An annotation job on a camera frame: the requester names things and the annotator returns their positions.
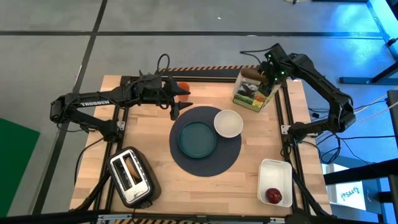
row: white bowl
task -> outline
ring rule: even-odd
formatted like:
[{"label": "white bowl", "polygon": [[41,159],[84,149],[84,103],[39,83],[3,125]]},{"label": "white bowl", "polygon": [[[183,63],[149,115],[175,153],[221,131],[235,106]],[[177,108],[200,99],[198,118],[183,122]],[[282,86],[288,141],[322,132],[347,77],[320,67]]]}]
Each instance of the white bowl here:
[{"label": "white bowl", "polygon": [[214,118],[217,133],[224,138],[233,138],[243,129],[242,117],[233,110],[220,111]]}]

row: white tray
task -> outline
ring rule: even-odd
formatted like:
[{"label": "white tray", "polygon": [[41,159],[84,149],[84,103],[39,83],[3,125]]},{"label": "white tray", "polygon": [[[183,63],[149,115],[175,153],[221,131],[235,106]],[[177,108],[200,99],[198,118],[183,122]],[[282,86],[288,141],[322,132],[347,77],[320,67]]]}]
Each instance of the white tray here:
[{"label": "white tray", "polygon": [[[282,200],[278,204],[269,203],[266,199],[266,191],[269,188],[276,188],[282,194]],[[263,203],[270,205],[292,206],[292,166],[288,162],[273,159],[264,159],[261,162],[257,198]]]}]

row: gray floor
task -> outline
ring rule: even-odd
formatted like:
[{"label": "gray floor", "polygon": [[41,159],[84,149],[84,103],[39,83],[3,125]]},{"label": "gray floor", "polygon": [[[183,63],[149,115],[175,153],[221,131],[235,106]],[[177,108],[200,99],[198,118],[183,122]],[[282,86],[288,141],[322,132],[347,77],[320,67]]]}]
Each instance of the gray floor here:
[{"label": "gray floor", "polygon": [[[100,4],[100,0],[0,0],[0,30],[92,30]],[[397,35],[391,28],[397,27],[396,20],[385,12],[386,3],[372,0],[372,5],[383,12],[380,20],[387,32]],[[379,32],[365,4],[307,1],[293,6],[283,0],[114,0],[107,5],[100,30]],[[49,103],[71,91],[87,42],[88,37],[0,36],[0,117],[41,133],[10,215],[30,210],[56,135],[49,121]],[[372,77],[394,63],[381,38],[140,36],[97,37],[81,92],[98,90],[103,75],[137,75],[139,69],[153,72],[162,53],[171,56],[171,67],[255,64],[253,58],[238,52],[264,49],[276,42],[287,52],[307,54],[320,73],[353,96],[355,106],[369,103],[392,88],[340,85],[337,80]],[[305,92],[311,107],[327,106],[308,85]],[[358,120],[385,107],[374,105],[359,114]],[[340,136],[385,134],[392,134],[389,113],[355,123]],[[85,138],[84,133],[67,135],[44,212],[68,209],[75,161]],[[325,152],[335,144],[331,139],[322,143],[321,150]],[[398,157],[393,139],[351,140],[348,144],[367,161]],[[346,148],[341,155],[353,157]]]}]

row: orange object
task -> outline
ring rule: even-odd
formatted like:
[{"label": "orange object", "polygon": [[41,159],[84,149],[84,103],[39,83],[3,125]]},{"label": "orange object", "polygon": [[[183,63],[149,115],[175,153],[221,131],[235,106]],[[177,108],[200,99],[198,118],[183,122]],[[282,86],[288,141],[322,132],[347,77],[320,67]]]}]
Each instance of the orange object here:
[{"label": "orange object", "polygon": [[[178,86],[183,89],[183,90],[187,90],[189,91],[189,84],[186,82],[179,82]],[[186,102],[188,101],[189,95],[179,95],[178,96],[178,100],[180,100],[181,102]]]}]

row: wooden table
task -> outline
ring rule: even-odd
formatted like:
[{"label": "wooden table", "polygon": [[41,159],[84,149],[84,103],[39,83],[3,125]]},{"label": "wooden table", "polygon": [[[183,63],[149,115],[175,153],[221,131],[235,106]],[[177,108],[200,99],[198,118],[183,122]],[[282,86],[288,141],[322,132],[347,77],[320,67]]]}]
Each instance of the wooden table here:
[{"label": "wooden table", "polygon": [[[121,76],[116,75],[104,76],[101,91],[117,87],[120,79]],[[294,121],[310,122],[302,82],[289,80],[287,84]],[[191,82],[189,85],[190,101],[194,103],[192,107],[231,109],[242,116],[244,128],[239,157],[232,167],[220,175],[191,175],[182,170],[171,156],[169,134],[174,122],[170,120],[169,110],[162,110],[154,105],[133,106],[129,111],[123,147],[134,146],[146,155],[162,187],[162,194],[154,201],[153,206],[136,212],[275,217],[290,214],[290,208],[263,204],[256,196],[257,172],[261,161],[265,158],[283,161],[280,155],[282,144],[275,100],[260,113],[256,113],[231,101],[233,83]],[[284,120],[287,121],[281,91],[280,97]],[[95,109],[95,116],[99,119],[111,119],[113,111],[114,106],[99,106]],[[101,137],[98,132],[90,133],[86,144],[89,145]],[[310,138],[306,141],[315,143]],[[98,183],[105,145],[105,142],[100,142],[84,153],[70,208],[79,206]],[[311,145],[300,144],[299,150],[308,189],[323,209],[331,213],[317,149]],[[108,186],[103,190],[101,208],[104,208],[107,192]],[[298,205],[302,207],[297,186],[295,192]],[[122,204],[117,191],[114,191],[111,210],[132,212],[132,209]]]}]

